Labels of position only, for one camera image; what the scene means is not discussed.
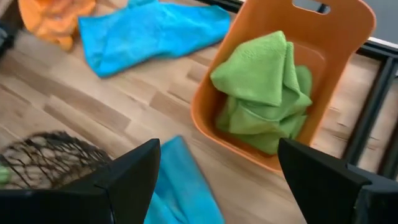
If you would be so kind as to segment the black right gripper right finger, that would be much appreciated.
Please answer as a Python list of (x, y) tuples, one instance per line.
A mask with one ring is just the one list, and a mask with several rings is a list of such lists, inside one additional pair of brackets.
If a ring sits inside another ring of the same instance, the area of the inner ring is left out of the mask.
[(398, 182), (288, 138), (277, 153), (307, 224), (398, 224)]

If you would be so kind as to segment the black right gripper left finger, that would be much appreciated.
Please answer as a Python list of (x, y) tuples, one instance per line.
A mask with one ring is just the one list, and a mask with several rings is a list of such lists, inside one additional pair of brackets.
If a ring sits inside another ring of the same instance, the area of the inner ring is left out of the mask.
[(0, 224), (144, 224), (159, 164), (150, 139), (58, 190), (0, 190)]

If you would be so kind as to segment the blue microfiber towel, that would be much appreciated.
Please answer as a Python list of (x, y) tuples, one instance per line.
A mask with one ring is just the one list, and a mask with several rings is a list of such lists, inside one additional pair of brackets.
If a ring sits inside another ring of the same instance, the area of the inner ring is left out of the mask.
[(144, 224), (224, 224), (183, 137), (161, 145), (160, 167)]
[(129, 0), (104, 16), (79, 17), (87, 64), (100, 78), (151, 58), (178, 58), (221, 41), (231, 17), (219, 6)]

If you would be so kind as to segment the green microfiber towel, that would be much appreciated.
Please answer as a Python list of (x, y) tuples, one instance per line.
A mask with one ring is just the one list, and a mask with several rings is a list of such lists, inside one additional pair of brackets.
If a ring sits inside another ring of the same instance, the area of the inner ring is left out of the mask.
[(210, 78), (217, 90), (250, 103), (280, 107), (285, 98), (299, 108), (312, 104), (299, 86), (293, 43), (282, 31), (240, 44)]
[(311, 100), (286, 98), (280, 106), (227, 97), (224, 108), (216, 119), (220, 130), (232, 134), (256, 149), (274, 155), (280, 138), (294, 139), (307, 118)]

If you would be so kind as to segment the orange microfiber towel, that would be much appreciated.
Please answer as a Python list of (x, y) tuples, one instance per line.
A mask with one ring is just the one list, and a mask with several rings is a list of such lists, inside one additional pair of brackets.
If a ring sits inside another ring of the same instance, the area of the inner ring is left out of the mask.
[(96, 0), (17, 0), (25, 28), (36, 37), (69, 51), (78, 18), (94, 11)]

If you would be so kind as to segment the dark woven wicker basket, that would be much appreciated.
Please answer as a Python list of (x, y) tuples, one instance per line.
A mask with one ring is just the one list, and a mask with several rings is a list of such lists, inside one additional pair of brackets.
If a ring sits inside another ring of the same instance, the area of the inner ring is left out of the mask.
[(111, 161), (65, 131), (35, 133), (0, 149), (0, 190), (59, 189)]

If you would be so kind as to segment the orange plastic basket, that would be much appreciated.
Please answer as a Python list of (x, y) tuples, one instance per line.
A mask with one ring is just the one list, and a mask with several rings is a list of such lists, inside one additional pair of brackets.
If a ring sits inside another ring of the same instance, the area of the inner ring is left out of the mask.
[(245, 0), (218, 52), (210, 63), (191, 103), (197, 129), (216, 144), (273, 172), (281, 172), (279, 158), (221, 132), (215, 118), (226, 95), (211, 83), (210, 73), (241, 43), (278, 30), (294, 43), (294, 59), (313, 75), (308, 118), (296, 140), (311, 145), (351, 56), (368, 40), (376, 26), (372, 9), (363, 0), (319, 0), (328, 14), (309, 11), (293, 0)]

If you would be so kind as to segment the black aluminium table frame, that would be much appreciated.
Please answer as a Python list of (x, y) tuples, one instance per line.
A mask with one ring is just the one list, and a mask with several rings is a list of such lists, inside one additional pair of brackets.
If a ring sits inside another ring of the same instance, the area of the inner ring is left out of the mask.
[[(398, 78), (398, 47), (394, 47), (390, 42), (384, 44), (381, 40), (372, 37), (356, 53), (378, 60), (381, 64), (343, 152), (343, 158), (350, 164), (359, 161), (392, 83)], [(224, 103), (225, 96), (221, 93), (218, 94), (210, 86), (211, 82), (208, 76), (209, 73), (201, 81), (193, 99), (192, 120), (195, 126), (205, 136), (233, 153), (265, 169), (280, 172), (281, 168), (276, 156), (264, 154), (246, 145), (235, 146), (217, 137), (211, 130), (212, 117), (218, 107)], [(394, 121), (393, 132), (389, 136), (387, 146), (382, 154), (377, 173), (388, 178), (398, 177), (398, 115)]]

